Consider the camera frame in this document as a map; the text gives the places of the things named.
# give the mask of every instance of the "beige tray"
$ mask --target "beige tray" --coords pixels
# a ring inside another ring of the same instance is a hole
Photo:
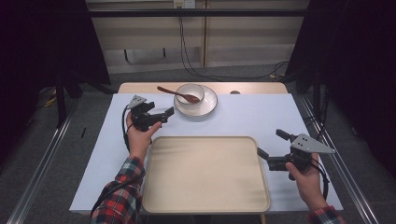
[[[143,192],[153,214],[262,213],[270,205],[256,141],[245,136],[156,138]]]

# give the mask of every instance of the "white bowl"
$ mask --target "white bowl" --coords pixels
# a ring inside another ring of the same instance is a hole
[[[175,108],[187,117],[199,118],[208,115],[218,104],[218,96],[208,87],[201,86],[204,89],[205,97],[195,105],[182,104],[176,97],[174,99]]]
[[[204,99],[204,97],[205,97],[204,88],[202,88],[202,86],[200,86],[200,85],[192,84],[192,83],[180,86],[177,89],[177,92],[181,93],[181,94],[193,95],[193,96],[195,96],[195,97],[197,97],[199,99],[198,103],[190,103],[186,99],[184,99],[182,96],[176,95],[176,98],[177,98],[178,102],[181,105],[185,105],[187,107],[195,106],[195,105],[200,104],[202,102],[202,100]]]

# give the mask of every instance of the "wooden spoon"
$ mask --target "wooden spoon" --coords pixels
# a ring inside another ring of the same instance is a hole
[[[178,93],[178,92],[176,92],[176,91],[169,91],[169,90],[167,90],[167,89],[164,88],[164,87],[158,86],[158,87],[157,87],[157,90],[163,91],[163,92],[166,92],[166,93],[171,93],[171,94],[174,94],[174,95],[179,95],[179,96],[183,97],[184,99],[186,99],[186,101],[188,101],[188,102],[190,102],[190,103],[192,103],[192,104],[196,104],[196,103],[198,103],[198,102],[201,101],[198,97],[196,97],[196,96],[194,96],[194,95],[190,95],[190,94],[181,94],[181,93]]]

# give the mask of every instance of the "black curtain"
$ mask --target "black curtain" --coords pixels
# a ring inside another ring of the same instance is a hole
[[[322,70],[332,97],[396,177],[396,4],[350,0]]]
[[[346,0],[311,0],[304,17],[285,80],[296,80],[296,90],[307,92],[323,66]]]
[[[87,12],[84,0],[0,2],[0,162],[23,133],[40,90],[57,78],[70,91],[79,82],[110,84]]]

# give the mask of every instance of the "wooden table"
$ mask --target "wooden table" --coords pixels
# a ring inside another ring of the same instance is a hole
[[[195,84],[205,85],[215,93],[268,93],[280,94],[288,93],[283,83],[279,82],[194,82]],[[142,92],[160,93],[157,86],[162,86],[169,90],[177,90],[187,82],[128,82],[120,85],[119,93]],[[194,221],[198,223],[210,223],[210,215],[194,216]],[[265,216],[261,215],[262,224],[265,224]]]

